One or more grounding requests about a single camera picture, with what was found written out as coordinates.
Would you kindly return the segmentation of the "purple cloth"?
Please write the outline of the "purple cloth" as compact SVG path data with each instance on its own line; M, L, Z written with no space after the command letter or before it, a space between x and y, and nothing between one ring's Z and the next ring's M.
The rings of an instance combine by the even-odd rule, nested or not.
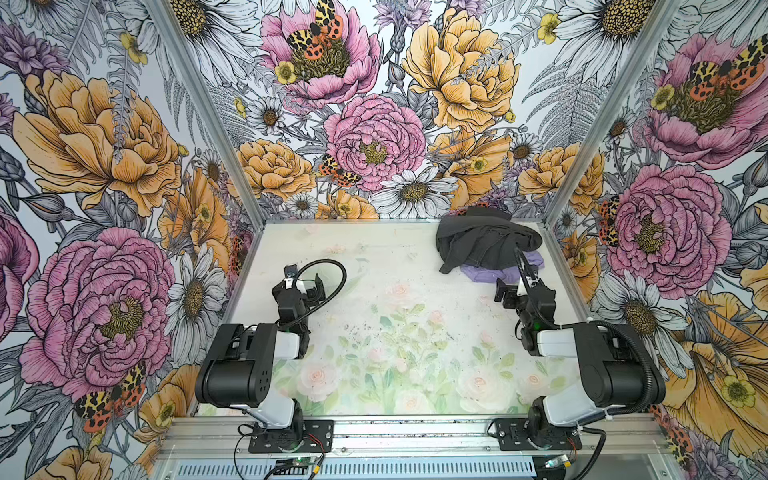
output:
M535 274L545 267L545 261L538 252L525 252L524 256ZM503 270L489 270L470 265L461 265L460 271L475 283L495 284L497 280L502 280L506 284L513 284L517 283L520 279L520 272L517 266Z

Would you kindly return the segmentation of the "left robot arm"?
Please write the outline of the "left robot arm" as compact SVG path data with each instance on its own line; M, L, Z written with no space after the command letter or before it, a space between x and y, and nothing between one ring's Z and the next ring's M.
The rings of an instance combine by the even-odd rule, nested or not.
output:
M284 279L272 289L278 320L219 327L195 383L201 404L228 408L252 420L260 449L290 451L312 438L299 402L272 385L280 360L302 359L310 342L310 310L326 299L322 280Z

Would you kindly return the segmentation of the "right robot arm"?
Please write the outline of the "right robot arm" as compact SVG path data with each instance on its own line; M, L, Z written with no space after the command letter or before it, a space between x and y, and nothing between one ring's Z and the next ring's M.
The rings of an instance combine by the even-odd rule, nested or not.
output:
M525 417L498 418L489 434L503 451L581 448L580 434L598 421L659 404L664 380L630 326L588 320L554 322L556 292L541 281L496 281L494 300L518 315L515 334L533 357L573 359L579 379L533 400Z

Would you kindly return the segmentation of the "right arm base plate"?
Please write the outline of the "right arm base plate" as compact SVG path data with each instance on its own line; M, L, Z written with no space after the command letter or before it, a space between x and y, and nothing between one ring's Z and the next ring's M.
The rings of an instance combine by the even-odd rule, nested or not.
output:
M497 441L501 451L579 451L582 448L576 429L552 426L547 422L535 427L522 417L494 419L487 434Z

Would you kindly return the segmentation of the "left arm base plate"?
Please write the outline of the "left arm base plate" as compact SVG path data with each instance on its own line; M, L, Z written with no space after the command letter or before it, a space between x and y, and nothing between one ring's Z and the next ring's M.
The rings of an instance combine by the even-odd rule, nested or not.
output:
M250 454L328 453L333 448L335 422L304 420L284 429L270 429L251 435Z

